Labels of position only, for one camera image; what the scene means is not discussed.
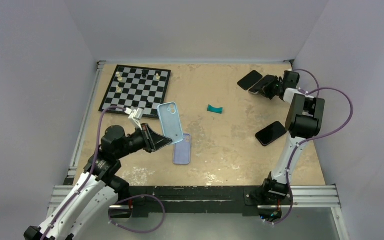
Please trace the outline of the black phone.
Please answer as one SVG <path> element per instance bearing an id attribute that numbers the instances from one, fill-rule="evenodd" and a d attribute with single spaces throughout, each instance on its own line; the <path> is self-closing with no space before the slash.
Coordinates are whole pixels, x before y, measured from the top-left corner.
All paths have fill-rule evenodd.
<path id="1" fill-rule="evenodd" d="M 245 91 L 250 90 L 254 85 L 256 85 L 261 79 L 263 75 L 256 70 L 252 70 L 246 76 L 244 76 L 241 80 L 237 82 L 237 85 Z"/>

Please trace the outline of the lilac phone case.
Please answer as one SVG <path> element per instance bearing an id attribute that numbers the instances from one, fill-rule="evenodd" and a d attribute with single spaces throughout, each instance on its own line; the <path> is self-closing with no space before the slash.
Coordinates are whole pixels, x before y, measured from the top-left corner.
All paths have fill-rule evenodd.
<path id="1" fill-rule="evenodd" d="M 183 140 L 174 144 L 173 163 L 175 165 L 188 165 L 191 162 L 191 135 L 183 134 Z"/>

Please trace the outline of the light blue phone case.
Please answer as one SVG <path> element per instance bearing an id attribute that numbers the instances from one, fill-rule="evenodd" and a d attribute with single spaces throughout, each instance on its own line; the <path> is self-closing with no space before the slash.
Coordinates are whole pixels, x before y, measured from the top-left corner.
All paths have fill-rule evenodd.
<path id="1" fill-rule="evenodd" d="M 157 106 L 157 113 L 164 137 L 172 140 L 172 145 L 180 143 L 184 139 L 183 128 L 175 102 L 167 102 Z"/>

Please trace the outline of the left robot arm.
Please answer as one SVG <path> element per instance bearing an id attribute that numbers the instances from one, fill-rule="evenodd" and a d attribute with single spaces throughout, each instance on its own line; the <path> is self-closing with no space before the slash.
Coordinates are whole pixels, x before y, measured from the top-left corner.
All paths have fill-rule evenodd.
<path id="1" fill-rule="evenodd" d="M 146 123 L 132 134 L 126 134 L 119 125 L 108 127 L 67 197 L 39 226 L 30 226 L 24 232 L 24 238 L 79 240 L 101 212 L 113 204 L 130 204 L 134 199 L 129 183 L 116 176 L 122 166 L 121 158 L 140 150 L 154 153 L 172 142 Z"/>

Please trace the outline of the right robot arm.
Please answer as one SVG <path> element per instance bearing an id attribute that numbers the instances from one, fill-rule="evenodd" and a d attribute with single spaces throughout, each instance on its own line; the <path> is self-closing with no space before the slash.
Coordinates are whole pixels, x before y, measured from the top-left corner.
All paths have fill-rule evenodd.
<path id="1" fill-rule="evenodd" d="M 285 120 L 286 142 L 279 161 L 262 184 L 260 196 L 268 204 L 284 200 L 291 193 L 292 174 L 304 148 L 322 128 L 325 100 L 298 89 L 300 75 L 285 71 L 283 77 L 266 75 L 260 94 L 268 99 L 279 97 L 290 104 Z"/>

